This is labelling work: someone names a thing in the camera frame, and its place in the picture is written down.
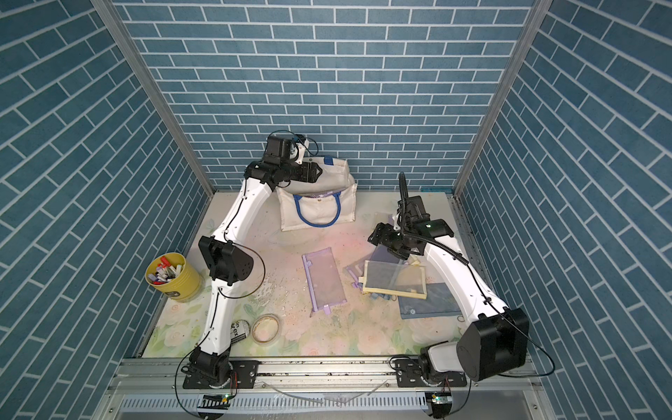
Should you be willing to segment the yellow trimmed mesh pouch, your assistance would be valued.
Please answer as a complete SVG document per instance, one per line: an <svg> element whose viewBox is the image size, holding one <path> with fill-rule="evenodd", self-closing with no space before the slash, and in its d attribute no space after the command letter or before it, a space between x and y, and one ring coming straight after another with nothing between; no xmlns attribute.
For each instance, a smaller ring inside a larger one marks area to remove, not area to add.
<svg viewBox="0 0 672 420"><path fill-rule="evenodd" d="M392 262L365 262L362 290L410 299L427 299L425 268Z"/></svg>

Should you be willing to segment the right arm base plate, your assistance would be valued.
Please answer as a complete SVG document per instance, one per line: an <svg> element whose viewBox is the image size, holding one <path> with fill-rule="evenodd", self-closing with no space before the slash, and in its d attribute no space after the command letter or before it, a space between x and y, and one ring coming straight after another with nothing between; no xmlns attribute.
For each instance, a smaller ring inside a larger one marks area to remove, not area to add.
<svg viewBox="0 0 672 420"><path fill-rule="evenodd" d="M467 378L461 371L436 371L423 355L411 357L394 355L389 358L388 366L395 372L399 388L419 387L465 387Z"/></svg>

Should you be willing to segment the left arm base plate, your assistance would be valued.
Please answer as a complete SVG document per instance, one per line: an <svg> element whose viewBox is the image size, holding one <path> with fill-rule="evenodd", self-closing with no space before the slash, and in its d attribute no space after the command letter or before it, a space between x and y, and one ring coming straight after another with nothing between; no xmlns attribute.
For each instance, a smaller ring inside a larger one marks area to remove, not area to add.
<svg viewBox="0 0 672 420"><path fill-rule="evenodd" d="M185 390L250 390L255 386L258 360L227 360L219 362L211 373L203 373L191 363L180 368L185 375Z"/></svg>

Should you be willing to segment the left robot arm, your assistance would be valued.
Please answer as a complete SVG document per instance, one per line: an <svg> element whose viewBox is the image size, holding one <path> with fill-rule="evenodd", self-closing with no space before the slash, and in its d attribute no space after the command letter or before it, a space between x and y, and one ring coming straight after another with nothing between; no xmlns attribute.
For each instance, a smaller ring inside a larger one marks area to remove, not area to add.
<svg viewBox="0 0 672 420"><path fill-rule="evenodd" d="M220 227L198 241L198 248L212 279L212 297L201 342L189 355L189 367L207 376L229 372L230 327L236 302L248 297L240 292L243 281L260 259L243 240L257 218L262 205L277 187L294 181L314 183L322 170L304 161L311 139L290 131L274 131L267 136L264 155L251 162L244 172L241 190Z"/></svg>

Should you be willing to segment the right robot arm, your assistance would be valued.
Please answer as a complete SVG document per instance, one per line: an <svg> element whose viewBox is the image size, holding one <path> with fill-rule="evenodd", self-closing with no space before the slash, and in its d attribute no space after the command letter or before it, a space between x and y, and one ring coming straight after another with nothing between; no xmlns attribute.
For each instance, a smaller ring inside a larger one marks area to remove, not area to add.
<svg viewBox="0 0 672 420"><path fill-rule="evenodd" d="M437 343L421 350L425 373L438 376L462 371L478 382L523 366L527 359L530 322L523 309L512 309L476 272L450 226L432 220L419 196L398 201L397 220L380 223L369 242L383 245L400 259L425 257L455 298L467 322L460 339Z"/></svg>

